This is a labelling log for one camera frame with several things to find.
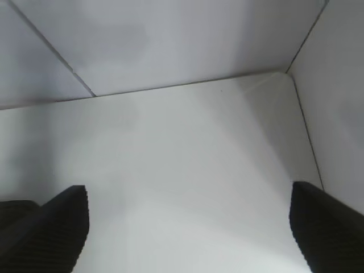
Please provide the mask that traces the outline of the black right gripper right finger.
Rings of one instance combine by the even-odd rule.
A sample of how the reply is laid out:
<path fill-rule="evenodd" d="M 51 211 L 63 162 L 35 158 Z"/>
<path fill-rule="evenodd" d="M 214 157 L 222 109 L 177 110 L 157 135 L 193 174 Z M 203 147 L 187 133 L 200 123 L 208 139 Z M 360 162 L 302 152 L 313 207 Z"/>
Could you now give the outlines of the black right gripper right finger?
<path fill-rule="evenodd" d="M 363 215 L 314 185 L 292 186 L 289 224 L 312 272 L 363 272 Z"/>

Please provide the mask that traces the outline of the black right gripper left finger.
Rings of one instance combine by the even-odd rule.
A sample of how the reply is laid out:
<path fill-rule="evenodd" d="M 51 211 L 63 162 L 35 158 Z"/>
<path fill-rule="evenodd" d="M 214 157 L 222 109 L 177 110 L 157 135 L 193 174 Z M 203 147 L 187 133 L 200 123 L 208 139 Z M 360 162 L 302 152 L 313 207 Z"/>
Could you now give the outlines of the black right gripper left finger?
<path fill-rule="evenodd" d="M 73 185 L 40 206 L 1 202 L 1 272 L 72 272 L 89 233 L 85 186 Z"/>

